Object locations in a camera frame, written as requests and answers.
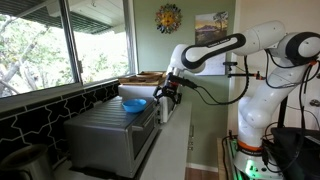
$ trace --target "wooden floor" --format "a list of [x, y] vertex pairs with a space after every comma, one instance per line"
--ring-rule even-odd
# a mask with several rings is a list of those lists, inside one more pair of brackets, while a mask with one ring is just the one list
[[185, 180], [219, 180], [219, 174], [211, 171], [186, 168]]

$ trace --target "white countertop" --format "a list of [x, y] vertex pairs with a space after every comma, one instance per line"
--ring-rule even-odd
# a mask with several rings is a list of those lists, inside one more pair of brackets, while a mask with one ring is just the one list
[[[183, 180], [187, 161], [187, 147], [191, 121], [191, 103], [179, 104], [168, 123], [161, 125], [161, 133], [155, 142], [140, 180]], [[54, 172], [56, 180], [101, 180], [70, 171], [66, 161]]]

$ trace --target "green wall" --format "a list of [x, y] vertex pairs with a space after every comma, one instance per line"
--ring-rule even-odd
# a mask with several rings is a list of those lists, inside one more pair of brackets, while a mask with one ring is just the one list
[[[194, 44], [195, 15], [228, 11], [228, 34], [233, 30], [235, 0], [134, 0], [133, 3], [139, 72], [165, 71], [177, 44]], [[172, 34], [162, 34], [156, 29], [155, 14], [166, 3], [176, 4], [182, 13], [182, 24]], [[229, 79], [226, 76], [194, 76], [186, 73], [185, 77], [204, 86], [218, 100], [228, 100]], [[190, 153], [188, 161], [218, 167], [216, 138], [226, 135], [228, 107], [208, 106], [195, 91], [187, 88], [183, 90], [182, 101], [193, 103], [194, 151]]]

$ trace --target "blue bowl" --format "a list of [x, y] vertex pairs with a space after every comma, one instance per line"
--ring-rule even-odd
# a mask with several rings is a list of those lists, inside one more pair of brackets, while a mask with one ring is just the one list
[[123, 102], [122, 106], [129, 113], [138, 113], [146, 108], [146, 103], [144, 99], [129, 99]]

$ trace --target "black tile backsplash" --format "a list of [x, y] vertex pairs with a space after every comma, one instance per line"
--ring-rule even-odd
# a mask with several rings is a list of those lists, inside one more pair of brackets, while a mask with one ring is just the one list
[[0, 113], [0, 161], [31, 144], [46, 144], [52, 164], [68, 151], [63, 123], [118, 95], [118, 81]]

